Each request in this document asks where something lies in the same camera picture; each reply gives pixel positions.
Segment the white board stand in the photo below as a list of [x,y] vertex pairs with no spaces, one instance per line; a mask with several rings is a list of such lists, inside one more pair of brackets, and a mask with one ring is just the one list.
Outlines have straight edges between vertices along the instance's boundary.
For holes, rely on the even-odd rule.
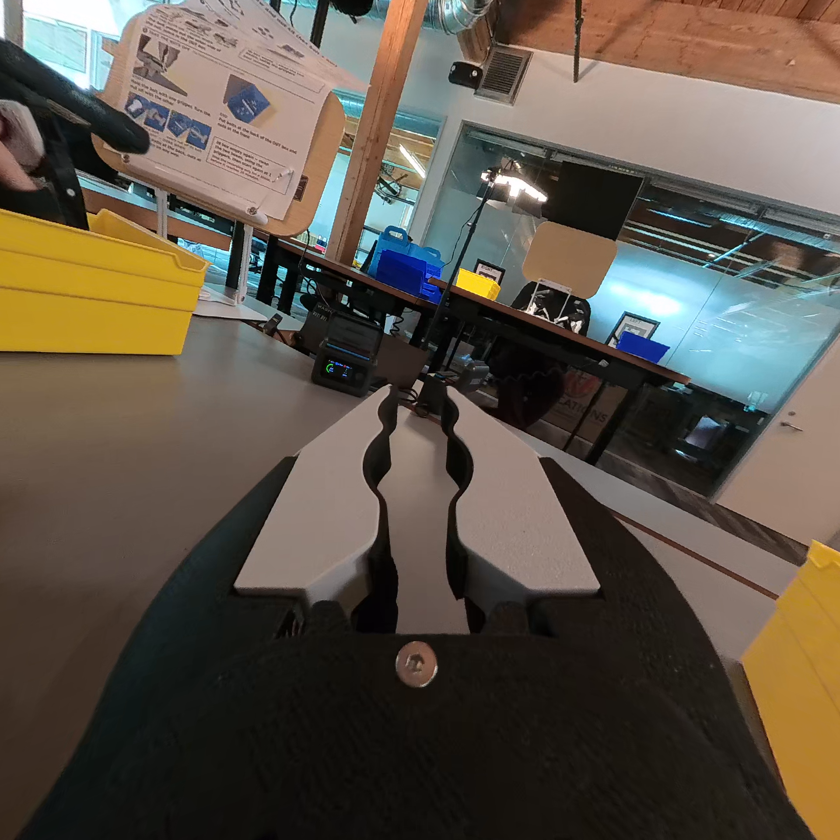
[[264,324],[272,318],[272,310],[268,310],[269,314],[265,315],[246,302],[252,238],[252,227],[236,223],[225,282],[219,289],[204,284],[193,311],[194,316],[256,324]]

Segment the studio light on stand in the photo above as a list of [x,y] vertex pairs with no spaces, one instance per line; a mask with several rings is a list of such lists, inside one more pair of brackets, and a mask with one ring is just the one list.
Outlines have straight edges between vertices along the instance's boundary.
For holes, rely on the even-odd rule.
[[[517,200],[525,196],[526,203],[532,205],[526,210],[526,214],[537,216],[542,205],[547,201],[547,196],[540,189],[522,177],[516,163],[510,163],[508,166],[498,165],[483,171],[481,181],[483,188],[479,194],[478,207],[465,221],[462,233],[458,234],[453,259],[449,261],[452,269],[446,278],[432,320],[423,334],[421,348],[428,350],[428,359],[421,396],[429,397],[433,390],[432,381],[440,375],[449,373],[449,367],[463,334],[463,319],[453,311],[450,298],[471,239],[474,237],[486,206],[494,203],[499,207],[514,207]],[[429,350],[432,338],[437,338],[438,342],[434,350]]]

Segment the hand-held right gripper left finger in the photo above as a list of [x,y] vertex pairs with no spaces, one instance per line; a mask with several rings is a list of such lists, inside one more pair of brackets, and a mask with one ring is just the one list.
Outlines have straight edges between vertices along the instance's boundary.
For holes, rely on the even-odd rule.
[[301,449],[234,583],[240,595],[284,595],[306,608],[396,603],[387,506],[398,389],[377,390]]

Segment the blue storage bin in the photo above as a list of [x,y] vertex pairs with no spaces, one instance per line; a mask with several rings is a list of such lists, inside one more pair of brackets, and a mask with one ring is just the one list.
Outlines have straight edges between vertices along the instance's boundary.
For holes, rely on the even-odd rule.
[[654,341],[629,329],[621,333],[616,349],[651,364],[659,364],[670,351],[667,344]]
[[371,261],[370,275],[389,287],[438,304],[442,290],[433,280],[441,279],[443,267],[444,261],[434,248],[379,248]]

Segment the wooden support post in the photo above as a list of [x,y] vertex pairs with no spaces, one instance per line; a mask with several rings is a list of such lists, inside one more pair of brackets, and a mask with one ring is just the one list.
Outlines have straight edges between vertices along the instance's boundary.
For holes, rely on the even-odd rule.
[[351,266],[425,16],[424,1],[390,2],[353,140],[327,258]]

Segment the white door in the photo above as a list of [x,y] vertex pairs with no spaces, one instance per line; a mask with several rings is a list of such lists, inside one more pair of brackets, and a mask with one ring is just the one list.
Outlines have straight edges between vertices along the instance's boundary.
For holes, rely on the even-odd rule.
[[838,548],[839,339],[765,424],[716,502],[799,543]]

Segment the black label printer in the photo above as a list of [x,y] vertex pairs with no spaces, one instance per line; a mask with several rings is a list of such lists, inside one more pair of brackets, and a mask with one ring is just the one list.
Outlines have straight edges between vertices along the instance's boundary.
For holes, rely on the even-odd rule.
[[384,336],[380,324],[333,312],[316,352],[311,382],[355,397],[366,397]]

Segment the plain wooden board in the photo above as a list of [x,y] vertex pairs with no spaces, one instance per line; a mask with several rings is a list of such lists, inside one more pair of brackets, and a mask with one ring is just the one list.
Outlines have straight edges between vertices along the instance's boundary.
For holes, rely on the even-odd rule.
[[536,227],[521,271],[526,281],[547,280],[589,299],[599,291],[616,255],[614,240],[544,220]]

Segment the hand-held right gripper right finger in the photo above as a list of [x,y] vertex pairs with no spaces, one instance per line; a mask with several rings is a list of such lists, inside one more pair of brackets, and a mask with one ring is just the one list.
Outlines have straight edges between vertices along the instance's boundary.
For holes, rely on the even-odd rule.
[[457,600],[488,616],[504,602],[589,597],[601,586],[538,453],[448,387],[443,402],[446,568]]

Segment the large yellow plastic bin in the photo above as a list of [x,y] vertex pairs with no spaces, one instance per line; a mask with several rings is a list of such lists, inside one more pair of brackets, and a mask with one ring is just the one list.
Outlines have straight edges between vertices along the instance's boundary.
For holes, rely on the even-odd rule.
[[742,657],[774,762],[820,839],[839,838],[839,554],[813,541]]
[[89,230],[1,217],[2,351],[182,352],[207,261],[106,208]]

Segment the black padded chair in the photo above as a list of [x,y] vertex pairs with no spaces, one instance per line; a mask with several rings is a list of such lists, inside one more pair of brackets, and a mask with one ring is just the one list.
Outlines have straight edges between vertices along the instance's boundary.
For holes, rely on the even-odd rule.
[[514,298],[511,308],[584,337],[592,317],[588,300],[570,294],[564,287],[555,287],[544,281],[526,283]]

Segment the silver air duct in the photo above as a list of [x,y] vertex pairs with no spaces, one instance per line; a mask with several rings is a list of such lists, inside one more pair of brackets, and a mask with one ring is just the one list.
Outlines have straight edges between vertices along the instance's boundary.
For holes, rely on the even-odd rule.
[[495,4],[495,1],[428,1],[423,26],[446,35],[459,35],[475,27]]

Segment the light blue plastic crate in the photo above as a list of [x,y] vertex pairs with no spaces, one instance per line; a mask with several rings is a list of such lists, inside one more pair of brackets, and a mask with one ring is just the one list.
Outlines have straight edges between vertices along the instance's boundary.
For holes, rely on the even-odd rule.
[[374,265],[378,264],[378,260],[381,257],[382,252],[386,250],[393,250],[396,253],[410,256],[415,259],[421,259],[429,264],[437,266],[442,266],[444,264],[439,251],[434,248],[426,248],[416,245],[409,238],[405,229],[396,226],[388,226],[382,231],[382,233],[380,233],[374,247],[373,258],[371,259],[372,269],[374,268]]

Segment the small yellow bin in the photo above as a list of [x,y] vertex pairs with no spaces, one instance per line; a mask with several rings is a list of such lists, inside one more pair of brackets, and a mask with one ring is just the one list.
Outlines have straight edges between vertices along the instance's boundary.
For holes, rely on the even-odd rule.
[[455,287],[490,301],[498,298],[501,288],[494,279],[464,268],[458,269]]

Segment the long wooden table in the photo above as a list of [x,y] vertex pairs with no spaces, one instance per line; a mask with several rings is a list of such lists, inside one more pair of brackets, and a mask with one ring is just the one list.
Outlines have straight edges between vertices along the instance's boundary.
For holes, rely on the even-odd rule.
[[[360,301],[364,310],[383,317],[402,316],[405,310],[417,312],[420,333],[413,335],[413,346],[420,345],[425,328],[432,323],[436,307],[431,302],[389,287],[357,269],[326,259],[296,239],[269,236],[264,267],[268,267],[270,259],[274,257],[277,257],[280,266],[287,268],[287,278],[280,291],[280,309],[283,312],[290,309],[300,283],[311,280],[348,299]],[[440,369],[449,343],[456,335],[456,326],[463,322],[538,351],[573,369],[594,375],[604,385],[623,388],[626,393],[622,401],[616,406],[585,458],[585,462],[592,466],[598,463],[645,387],[690,383],[690,378],[684,374],[457,287],[452,290],[444,305],[443,317],[444,346],[433,352],[429,362],[430,371]]]

